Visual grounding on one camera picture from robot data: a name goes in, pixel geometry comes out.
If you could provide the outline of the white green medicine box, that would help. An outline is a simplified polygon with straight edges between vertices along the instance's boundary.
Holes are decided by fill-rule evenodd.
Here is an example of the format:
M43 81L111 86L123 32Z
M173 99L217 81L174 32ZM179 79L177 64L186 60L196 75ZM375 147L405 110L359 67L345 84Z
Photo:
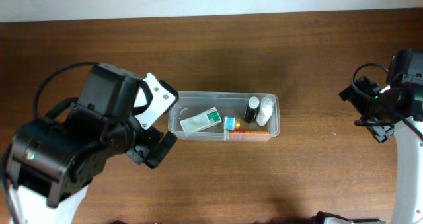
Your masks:
M198 115L180 121L183 132L193 133L208 129L222 122L216 107L210 108Z

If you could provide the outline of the dark bottle white cap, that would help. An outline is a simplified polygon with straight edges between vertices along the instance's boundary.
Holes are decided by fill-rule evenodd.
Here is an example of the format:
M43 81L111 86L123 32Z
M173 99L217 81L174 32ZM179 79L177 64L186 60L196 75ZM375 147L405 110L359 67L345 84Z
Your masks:
M247 123L251 123L258 112L258 108L260 106L260 100L256 96L252 96L249 98L247 108L245 110L244 121Z

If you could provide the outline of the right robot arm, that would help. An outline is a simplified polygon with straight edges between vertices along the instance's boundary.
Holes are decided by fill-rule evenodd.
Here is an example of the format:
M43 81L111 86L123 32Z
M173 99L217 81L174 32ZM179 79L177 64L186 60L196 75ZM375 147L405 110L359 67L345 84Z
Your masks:
M395 138L397 184L392 223L422 222L422 50L395 52L386 87L353 75L340 92L360 113L355 126L365 127L379 143Z

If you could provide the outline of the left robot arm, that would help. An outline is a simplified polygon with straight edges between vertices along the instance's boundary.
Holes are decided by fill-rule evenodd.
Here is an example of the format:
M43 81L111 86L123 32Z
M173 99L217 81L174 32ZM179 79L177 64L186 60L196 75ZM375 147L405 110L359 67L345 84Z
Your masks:
M78 97L20 127L3 155L1 185L12 223L70 223L107 160L156 168L176 143L154 126L179 99L152 74L90 63Z

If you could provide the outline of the orange tablet tube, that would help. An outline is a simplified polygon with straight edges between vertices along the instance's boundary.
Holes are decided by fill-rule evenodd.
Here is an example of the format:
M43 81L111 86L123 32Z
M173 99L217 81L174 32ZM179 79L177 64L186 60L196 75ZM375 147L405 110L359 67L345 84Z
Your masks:
M267 131L225 130L223 139L225 141L265 142L270 139L270 135Z

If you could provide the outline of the white spray bottle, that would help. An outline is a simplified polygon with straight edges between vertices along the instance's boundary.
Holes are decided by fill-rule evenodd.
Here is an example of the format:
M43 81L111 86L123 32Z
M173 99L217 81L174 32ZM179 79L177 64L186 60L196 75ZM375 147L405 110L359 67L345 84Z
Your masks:
M272 116L276 97L272 94L266 95L260 102L260 108L256 115L256 122L259 126L264 126Z

